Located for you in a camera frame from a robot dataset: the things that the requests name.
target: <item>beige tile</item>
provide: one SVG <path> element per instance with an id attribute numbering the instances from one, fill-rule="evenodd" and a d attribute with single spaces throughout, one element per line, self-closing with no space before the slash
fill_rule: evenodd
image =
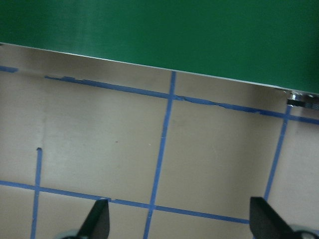
<path id="1" fill-rule="evenodd" d="M 148 203 L 167 100 L 50 81 L 41 185 Z"/>
<path id="2" fill-rule="evenodd" d="M 319 230 L 319 125 L 290 121 L 269 202 L 289 223 Z"/>
<path id="3" fill-rule="evenodd" d="M 34 191 L 0 185 L 0 236 L 25 239 L 31 234 Z"/>
<path id="4" fill-rule="evenodd" d="M 93 200 L 41 192 L 36 238 L 54 238 L 69 231 L 76 233 L 93 204 Z M 109 239 L 143 237 L 146 209 L 110 203 L 109 210 Z"/>
<path id="5" fill-rule="evenodd" d="M 36 149 L 42 146 L 42 79 L 0 72 L 0 179 L 34 184 Z"/>
<path id="6" fill-rule="evenodd" d="M 169 92 L 170 71 L 98 60 L 18 46 L 0 46 L 0 65 L 32 70 L 41 75 L 75 77 L 115 85 Z"/>
<path id="7" fill-rule="evenodd" d="M 307 117 L 319 120 L 319 111 L 313 109 L 307 109 L 303 107 L 293 107 L 291 109 L 291 114 L 294 116 Z"/>
<path id="8" fill-rule="evenodd" d="M 212 77 L 178 73 L 177 95 L 284 113 L 288 94 L 282 90 Z"/>
<path id="9" fill-rule="evenodd" d="M 174 102 L 157 205 L 247 219 L 264 194 L 282 120 Z"/>
<path id="10" fill-rule="evenodd" d="M 249 225 L 154 211 L 151 239 L 250 239 Z"/>

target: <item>beige floor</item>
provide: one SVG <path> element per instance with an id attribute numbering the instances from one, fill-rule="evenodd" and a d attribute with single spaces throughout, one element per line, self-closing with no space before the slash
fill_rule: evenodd
<path id="1" fill-rule="evenodd" d="M 169 93 L 171 72 L 0 46 L 0 236 L 30 238 L 38 147 L 42 188 L 149 204 L 167 99 L 45 79 L 69 76 Z M 174 93 L 285 113 L 287 93 L 177 73 Z M 293 108 L 291 114 L 319 119 Z M 150 239 L 251 239 L 249 198 L 264 196 L 283 119 L 174 100 Z M 319 230 L 319 125 L 290 120 L 269 202 L 289 224 Z M 78 229 L 94 201 L 40 192 L 36 238 Z M 110 239 L 142 239 L 148 209 L 110 203 Z"/>

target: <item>green board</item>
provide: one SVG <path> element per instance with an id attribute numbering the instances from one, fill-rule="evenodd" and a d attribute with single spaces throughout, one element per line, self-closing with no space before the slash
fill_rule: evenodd
<path id="1" fill-rule="evenodd" d="M 319 0 L 4 0 L 0 42 L 319 93 Z"/>

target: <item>black object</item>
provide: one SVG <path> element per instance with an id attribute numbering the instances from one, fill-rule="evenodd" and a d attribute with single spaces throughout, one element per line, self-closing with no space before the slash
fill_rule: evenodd
<path id="1" fill-rule="evenodd" d="M 63 239 L 107 239 L 109 233 L 109 202 L 106 199 L 101 199 L 93 205 L 78 234 L 75 237 Z"/>
<path id="2" fill-rule="evenodd" d="M 312 232 L 293 231 L 261 197 L 250 198 L 249 226 L 255 239 L 319 239 Z"/>

